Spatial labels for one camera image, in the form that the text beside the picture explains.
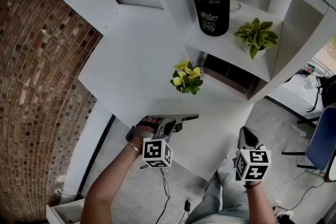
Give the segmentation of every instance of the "blue chair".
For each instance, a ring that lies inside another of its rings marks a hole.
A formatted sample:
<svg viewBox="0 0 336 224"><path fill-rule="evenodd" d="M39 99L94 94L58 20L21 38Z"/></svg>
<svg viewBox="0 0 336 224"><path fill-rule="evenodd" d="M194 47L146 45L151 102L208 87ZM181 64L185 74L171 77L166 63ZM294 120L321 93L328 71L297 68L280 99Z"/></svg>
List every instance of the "blue chair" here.
<svg viewBox="0 0 336 224"><path fill-rule="evenodd" d="M282 152L282 155L305 155L314 165L297 165L300 168L326 170L334 158L336 148L336 103L325 107L320 115L314 135L306 152Z"/></svg>

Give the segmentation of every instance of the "bracelet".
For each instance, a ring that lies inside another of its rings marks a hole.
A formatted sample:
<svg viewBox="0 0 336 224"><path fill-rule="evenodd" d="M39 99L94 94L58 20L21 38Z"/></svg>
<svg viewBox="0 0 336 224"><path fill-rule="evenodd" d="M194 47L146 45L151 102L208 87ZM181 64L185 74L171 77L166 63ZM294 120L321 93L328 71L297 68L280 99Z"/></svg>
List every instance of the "bracelet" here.
<svg viewBox="0 0 336 224"><path fill-rule="evenodd" d="M140 150L138 150L137 148L136 148L136 146L134 146L130 141L127 141L128 142L128 144L132 147L132 148L134 148L140 155L142 155L142 153L140 152Z"/></svg>
<svg viewBox="0 0 336 224"><path fill-rule="evenodd" d="M261 184L261 181L259 181L257 184L255 184L255 185L250 185L249 183L247 183L247 184L245 184L244 185L244 187L245 188L254 188L254 187L256 187L256 186L259 186Z"/></svg>

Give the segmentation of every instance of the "small plant pot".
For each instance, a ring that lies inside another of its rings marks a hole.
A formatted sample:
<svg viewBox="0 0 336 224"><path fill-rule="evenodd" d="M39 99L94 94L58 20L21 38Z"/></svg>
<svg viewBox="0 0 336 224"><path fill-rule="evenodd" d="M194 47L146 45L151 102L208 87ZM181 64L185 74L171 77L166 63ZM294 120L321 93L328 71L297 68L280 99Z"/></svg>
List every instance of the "small plant pot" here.
<svg viewBox="0 0 336 224"><path fill-rule="evenodd" d="M250 46L247 45L246 43L243 43L243 51L244 51L247 55L250 56ZM256 59L256 58L260 58L260 57L264 56L265 53L266 53L266 48L265 48L265 47L263 47L262 49L259 49L259 50L258 50L258 53L257 53L257 55L255 56L254 59Z"/></svg>

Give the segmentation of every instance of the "green leafy plant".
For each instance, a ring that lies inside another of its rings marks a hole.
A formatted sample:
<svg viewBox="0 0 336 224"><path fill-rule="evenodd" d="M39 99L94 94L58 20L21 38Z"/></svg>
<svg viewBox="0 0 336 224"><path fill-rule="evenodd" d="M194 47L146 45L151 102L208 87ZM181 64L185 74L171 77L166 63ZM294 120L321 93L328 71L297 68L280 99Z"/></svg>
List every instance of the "green leafy plant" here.
<svg viewBox="0 0 336 224"><path fill-rule="evenodd" d="M270 30L272 26L273 22L261 23L255 18L252 23L245 23L235 32L235 36L249 46L251 59L255 58L259 50L277 45L278 35Z"/></svg>
<svg viewBox="0 0 336 224"><path fill-rule="evenodd" d="M173 73L173 79L170 83L174 85L177 91L181 93L197 94L200 90L200 86L203 84L201 80L201 69L200 66L195 66L187 61L182 61L179 65L174 66L177 70Z"/></svg>

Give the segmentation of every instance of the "human arm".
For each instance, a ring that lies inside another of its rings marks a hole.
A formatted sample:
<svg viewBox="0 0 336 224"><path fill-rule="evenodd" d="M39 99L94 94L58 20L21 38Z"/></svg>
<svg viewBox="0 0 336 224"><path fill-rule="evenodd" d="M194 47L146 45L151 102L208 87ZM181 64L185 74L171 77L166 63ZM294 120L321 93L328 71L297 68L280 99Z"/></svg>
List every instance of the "human arm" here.
<svg viewBox="0 0 336 224"><path fill-rule="evenodd" d="M247 188L250 224L274 224L275 216L261 184L250 183Z"/></svg>
<svg viewBox="0 0 336 224"><path fill-rule="evenodd" d="M156 123L157 119L146 119ZM143 131L154 132L150 127L138 127ZM142 151L143 138L134 136L131 143ZM100 174L91 186L81 216L81 224L112 224L111 204L122 182L140 154L127 144L118 156Z"/></svg>

